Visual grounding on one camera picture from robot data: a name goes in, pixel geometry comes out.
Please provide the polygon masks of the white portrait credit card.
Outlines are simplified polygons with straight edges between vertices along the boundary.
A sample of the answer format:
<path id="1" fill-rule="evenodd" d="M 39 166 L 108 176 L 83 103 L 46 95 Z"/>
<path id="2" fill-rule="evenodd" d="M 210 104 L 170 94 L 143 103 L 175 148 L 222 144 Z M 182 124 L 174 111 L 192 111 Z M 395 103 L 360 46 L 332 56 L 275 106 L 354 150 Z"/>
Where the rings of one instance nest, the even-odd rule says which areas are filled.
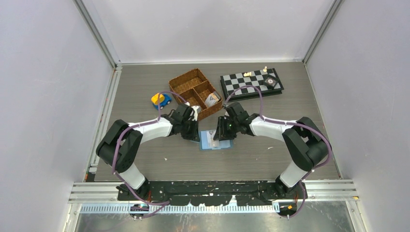
<path id="1" fill-rule="evenodd" d="M 221 149 L 220 141 L 214 140 L 216 130 L 203 130 L 200 132 L 202 150 Z"/>

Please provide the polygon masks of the blue card holder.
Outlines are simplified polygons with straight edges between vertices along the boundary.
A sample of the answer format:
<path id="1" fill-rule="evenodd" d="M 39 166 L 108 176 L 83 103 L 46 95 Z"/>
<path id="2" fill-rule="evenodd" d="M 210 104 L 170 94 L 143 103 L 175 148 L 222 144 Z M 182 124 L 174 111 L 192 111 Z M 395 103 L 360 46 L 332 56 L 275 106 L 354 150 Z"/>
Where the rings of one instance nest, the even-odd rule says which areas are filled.
<path id="1" fill-rule="evenodd" d="M 214 140 L 216 130 L 202 130 L 199 132 L 199 150 L 221 150 L 233 148 L 233 140 Z"/>

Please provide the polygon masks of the brown wicker basket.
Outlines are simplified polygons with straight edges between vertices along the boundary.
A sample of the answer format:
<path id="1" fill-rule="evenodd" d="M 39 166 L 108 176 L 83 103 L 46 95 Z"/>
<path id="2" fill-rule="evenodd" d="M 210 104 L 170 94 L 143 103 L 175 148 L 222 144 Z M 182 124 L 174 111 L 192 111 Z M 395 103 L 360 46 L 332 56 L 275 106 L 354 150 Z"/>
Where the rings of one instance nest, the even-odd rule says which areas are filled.
<path id="1" fill-rule="evenodd" d="M 180 95 L 190 105 L 201 107 L 198 120 L 201 121 L 222 109 L 222 99 L 216 103 L 206 104 L 209 95 L 219 96 L 214 86 L 199 69 L 190 70 L 180 76 L 171 79 L 169 88 L 172 92 Z"/>

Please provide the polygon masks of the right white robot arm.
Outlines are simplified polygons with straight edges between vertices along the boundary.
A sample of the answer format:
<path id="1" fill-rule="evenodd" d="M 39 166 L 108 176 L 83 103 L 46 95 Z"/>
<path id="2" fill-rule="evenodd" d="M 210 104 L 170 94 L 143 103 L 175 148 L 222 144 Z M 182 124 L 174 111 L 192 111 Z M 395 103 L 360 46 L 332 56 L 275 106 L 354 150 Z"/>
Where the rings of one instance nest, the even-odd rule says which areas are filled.
<path id="1" fill-rule="evenodd" d="M 233 140 L 237 133 L 241 133 L 285 143 L 292 160 L 274 184 L 278 196 L 282 198 L 293 195 L 295 186 L 330 154 L 329 142 L 308 117 L 286 121 L 257 113 L 250 115 L 238 102 L 223 108 L 226 113 L 218 118 L 214 140 Z"/>

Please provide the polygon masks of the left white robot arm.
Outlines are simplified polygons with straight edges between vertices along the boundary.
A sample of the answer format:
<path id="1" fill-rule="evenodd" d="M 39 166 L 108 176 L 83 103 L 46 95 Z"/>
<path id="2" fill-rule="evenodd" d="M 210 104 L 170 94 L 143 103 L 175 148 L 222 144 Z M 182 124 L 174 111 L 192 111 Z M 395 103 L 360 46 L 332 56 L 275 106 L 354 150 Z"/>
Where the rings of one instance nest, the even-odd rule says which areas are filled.
<path id="1" fill-rule="evenodd" d="M 185 103 L 152 121 L 127 123 L 116 120 L 98 144 L 96 155 L 130 186 L 130 194 L 135 199 L 143 200 L 148 194 L 148 180 L 134 164 L 140 144 L 177 134 L 185 140 L 200 141 L 200 110 L 198 105 Z"/>

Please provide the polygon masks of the cards in basket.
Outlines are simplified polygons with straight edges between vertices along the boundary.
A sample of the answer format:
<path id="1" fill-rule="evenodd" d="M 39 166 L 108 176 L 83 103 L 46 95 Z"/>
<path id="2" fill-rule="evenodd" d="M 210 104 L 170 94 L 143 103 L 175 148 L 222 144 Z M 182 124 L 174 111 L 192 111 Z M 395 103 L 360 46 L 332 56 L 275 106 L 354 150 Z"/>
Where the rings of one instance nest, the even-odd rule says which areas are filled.
<path id="1" fill-rule="evenodd" d="M 220 95 L 216 91 L 214 91 L 210 93 L 205 99 L 205 105 L 207 106 L 207 108 L 210 108 L 211 106 L 218 103 L 220 100 L 221 100 Z"/>

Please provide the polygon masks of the blue yellow toy car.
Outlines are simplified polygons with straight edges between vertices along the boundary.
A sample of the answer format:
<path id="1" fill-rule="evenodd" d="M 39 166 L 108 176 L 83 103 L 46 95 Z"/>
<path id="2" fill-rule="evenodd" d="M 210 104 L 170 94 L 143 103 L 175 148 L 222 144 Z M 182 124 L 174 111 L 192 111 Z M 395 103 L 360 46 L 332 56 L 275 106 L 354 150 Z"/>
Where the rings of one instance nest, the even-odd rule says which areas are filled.
<path id="1" fill-rule="evenodd" d="M 154 106 L 155 109 L 159 110 L 159 109 L 163 109 L 164 106 L 168 105 L 171 103 L 171 97 L 167 94 L 160 94 L 157 93 L 154 96 L 151 97 L 151 102 Z"/>

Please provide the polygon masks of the black white chessboard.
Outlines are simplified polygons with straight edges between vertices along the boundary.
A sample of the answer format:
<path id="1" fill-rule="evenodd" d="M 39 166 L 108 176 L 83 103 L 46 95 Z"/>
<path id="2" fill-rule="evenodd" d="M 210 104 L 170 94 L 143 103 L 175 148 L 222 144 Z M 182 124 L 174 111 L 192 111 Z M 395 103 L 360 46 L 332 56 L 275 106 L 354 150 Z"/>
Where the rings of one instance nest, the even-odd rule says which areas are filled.
<path id="1" fill-rule="evenodd" d="M 284 86 L 274 68 L 267 68 L 267 72 L 256 70 L 251 71 L 251 73 L 252 75 L 248 77 L 244 77 L 243 72 L 220 76 L 224 98 L 229 99 L 229 101 L 249 100 L 260 96 L 278 95 L 284 90 Z M 279 84 L 274 89 L 264 85 L 264 78 L 268 75 L 279 79 Z"/>

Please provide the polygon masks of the black square box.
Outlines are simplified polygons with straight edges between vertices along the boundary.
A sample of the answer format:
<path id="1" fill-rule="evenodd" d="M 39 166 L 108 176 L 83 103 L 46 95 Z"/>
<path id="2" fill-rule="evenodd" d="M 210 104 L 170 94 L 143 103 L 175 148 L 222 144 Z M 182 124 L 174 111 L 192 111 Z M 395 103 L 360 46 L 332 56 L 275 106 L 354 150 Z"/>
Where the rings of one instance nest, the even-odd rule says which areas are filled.
<path id="1" fill-rule="evenodd" d="M 274 89 L 279 84 L 279 79 L 268 75 L 264 78 L 264 85 L 268 88 Z"/>

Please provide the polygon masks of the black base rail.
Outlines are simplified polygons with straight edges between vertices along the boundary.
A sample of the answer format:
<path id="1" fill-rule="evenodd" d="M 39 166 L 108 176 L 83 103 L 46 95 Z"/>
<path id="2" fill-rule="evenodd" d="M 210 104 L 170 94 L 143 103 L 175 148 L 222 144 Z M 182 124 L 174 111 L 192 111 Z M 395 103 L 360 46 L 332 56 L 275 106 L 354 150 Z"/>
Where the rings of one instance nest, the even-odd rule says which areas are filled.
<path id="1" fill-rule="evenodd" d="M 235 201 L 238 206 L 263 206 L 275 200 L 307 198 L 304 184 L 280 187 L 275 182 L 253 181 L 146 181 L 139 189 L 125 184 L 117 187 L 119 201 L 143 199 L 152 205 L 226 206 Z"/>

